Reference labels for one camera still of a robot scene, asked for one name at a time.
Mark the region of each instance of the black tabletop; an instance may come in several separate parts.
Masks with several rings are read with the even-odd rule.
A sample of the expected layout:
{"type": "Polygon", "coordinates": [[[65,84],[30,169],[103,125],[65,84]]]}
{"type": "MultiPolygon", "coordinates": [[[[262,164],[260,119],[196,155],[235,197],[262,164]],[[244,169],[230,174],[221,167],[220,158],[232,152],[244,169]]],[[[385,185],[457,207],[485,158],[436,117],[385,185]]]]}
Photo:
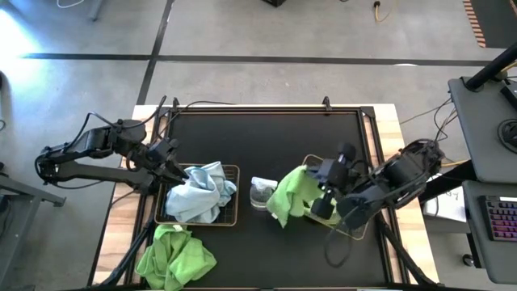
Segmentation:
{"type": "MultiPolygon", "coordinates": [[[[307,154],[335,158],[339,142],[364,145],[354,114],[182,114],[172,137],[180,140],[179,162],[237,165],[241,171],[237,224],[190,226],[194,237],[215,255],[217,266],[187,287],[343,287],[385,283],[383,256],[370,223],[354,241],[341,268],[325,262],[329,228],[304,217],[290,217],[285,229],[268,213],[250,205],[252,176],[281,180],[307,154]]],[[[338,260],[347,248],[338,237],[330,252],[338,260]]]]}

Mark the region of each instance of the gray floor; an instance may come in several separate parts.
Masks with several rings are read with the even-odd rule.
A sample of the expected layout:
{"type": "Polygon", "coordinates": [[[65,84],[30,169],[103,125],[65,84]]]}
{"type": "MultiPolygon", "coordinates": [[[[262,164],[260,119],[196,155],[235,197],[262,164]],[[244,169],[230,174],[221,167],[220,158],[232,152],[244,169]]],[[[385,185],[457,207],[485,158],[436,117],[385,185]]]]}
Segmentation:
{"type": "MultiPolygon", "coordinates": [[[[87,19],[88,1],[64,10],[52,0],[12,0],[0,8],[0,32],[9,38],[0,46],[0,70],[7,80],[1,109],[8,123],[0,133],[0,161],[11,177],[68,197],[62,209],[41,207],[14,284],[36,284],[38,290],[86,284],[113,185],[81,191],[44,187],[33,159],[44,146],[71,140],[88,111],[111,120],[130,117],[147,61],[20,60],[11,55],[149,54],[165,4],[166,0],[107,0],[96,23],[87,19]]],[[[356,0],[287,0],[273,9],[259,0],[177,0],[161,54],[489,60],[501,52],[477,46],[461,0],[400,0],[382,24],[374,23],[371,5],[356,0]]],[[[156,104],[163,95],[182,103],[319,103],[328,95],[333,103],[395,103],[400,120],[405,120],[447,99],[449,78],[478,70],[158,62],[145,103],[156,104]]],[[[441,111],[439,120],[450,110],[441,111]]],[[[468,158],[457,121],[446,131],[450,138],[441,143],[446,155],[468,158]]],[[[433,137],[432,115],[402,125],[402,132],[406,141],[433,137]]],[[[110,166],[118,162],[116,157],[102,161],[110,166]]],[[[468,252],[464,237],[430,237],[446,285],[511,289],[491,284],[483,270],[458,263],[468,252]]]]}

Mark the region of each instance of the black floor stripe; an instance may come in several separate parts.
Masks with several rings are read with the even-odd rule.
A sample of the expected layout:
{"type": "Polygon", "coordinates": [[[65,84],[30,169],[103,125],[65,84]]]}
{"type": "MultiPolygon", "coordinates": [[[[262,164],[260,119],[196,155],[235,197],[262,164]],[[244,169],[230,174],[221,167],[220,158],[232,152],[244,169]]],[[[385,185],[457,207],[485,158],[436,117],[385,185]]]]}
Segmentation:
{"type": "Polygon", "coordinates": [[[145,100],[147,99],[147,93],[149,92],[149,87],[151,86],[154,68],[156,67],[157,56],[160,53],[160,49],[162,48],[163,37],[165,36],[167,24],[169,23],[172,4],[174,4],[174,0],[167,0],[162,15],[162,21],[160,21],[160,27],[158,28],[158,33],[156,34],[156,40],[154,41],[153,51],[151,52],[149,64],[145,70],[144,80],[142,82],[142,86],[140,87],[140,92],[138,93],[137,105],[145,104],[145,100]]]}
{"type": "Polygon", "coordinates": [[[97,53],[26,53],[19,56],[35,60],[92,60],[92,61],[147,61],[151,58],[145,54],[97,54],[97,53]]]}
{"type": "Polygon", "coordinates": [[[254,56],[157,56],[158,61],[220,62],[220,63],[285,63],[328,65],[437,65],[437,66],[485,66],[490,61],[474,60],[415,60],[353,57],[254,57],[254,56]]]}

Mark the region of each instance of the keyboard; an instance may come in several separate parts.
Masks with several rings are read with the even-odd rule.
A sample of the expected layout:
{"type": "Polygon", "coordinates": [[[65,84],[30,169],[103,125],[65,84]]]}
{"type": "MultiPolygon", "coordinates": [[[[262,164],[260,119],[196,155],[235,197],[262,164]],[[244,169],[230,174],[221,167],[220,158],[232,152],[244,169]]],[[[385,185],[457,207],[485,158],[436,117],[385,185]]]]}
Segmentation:
{"type": "Polygon", "coordinates": [[[490,240],[517,243],[517,198],[481,196],[479,200],[490,240]]]}

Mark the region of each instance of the green cloth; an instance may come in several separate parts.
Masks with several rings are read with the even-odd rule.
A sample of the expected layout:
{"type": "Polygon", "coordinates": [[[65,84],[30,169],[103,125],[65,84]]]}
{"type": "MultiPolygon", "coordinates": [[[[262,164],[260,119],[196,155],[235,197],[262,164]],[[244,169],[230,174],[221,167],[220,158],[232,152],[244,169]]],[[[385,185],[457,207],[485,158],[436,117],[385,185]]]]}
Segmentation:
{"type": "Polygon", "coordinates": [[[294,217],[304,215],[304,201],[310,202],[322,195],[317,181],[305,174],[307,166],[299,166],[280,181],[275,192],[267,201],[267,210],[274,213],[284,228],[289,214],[294,217]]]}
{"type": "Polygon", "coordinates": [[[190,280],[198,280],[215,265],[216,259],[190,231],[159,225],[136,271],[152,289],[175,291],[190,280]]]}

